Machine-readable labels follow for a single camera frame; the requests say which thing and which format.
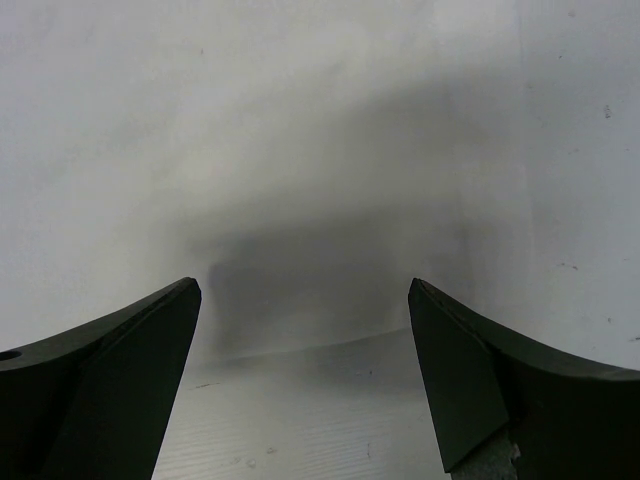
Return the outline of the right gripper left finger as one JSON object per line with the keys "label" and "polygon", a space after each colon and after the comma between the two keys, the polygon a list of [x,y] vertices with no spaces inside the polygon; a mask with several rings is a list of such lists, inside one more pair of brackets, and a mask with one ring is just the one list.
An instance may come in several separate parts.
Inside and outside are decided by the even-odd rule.
{"label": "right gripper left finger", "polygon": [[2,352],[2,478],[151,478],[200,306],[186,277]]}

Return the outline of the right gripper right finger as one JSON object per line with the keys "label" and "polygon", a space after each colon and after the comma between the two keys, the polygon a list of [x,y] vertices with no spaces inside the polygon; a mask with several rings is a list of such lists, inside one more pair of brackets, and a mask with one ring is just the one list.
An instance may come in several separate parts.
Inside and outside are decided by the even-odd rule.
{"label": "right gripper right finger", "polygon": [[454,479],[635,479],[639,374],[565,353],[414,279],[411,329]]}

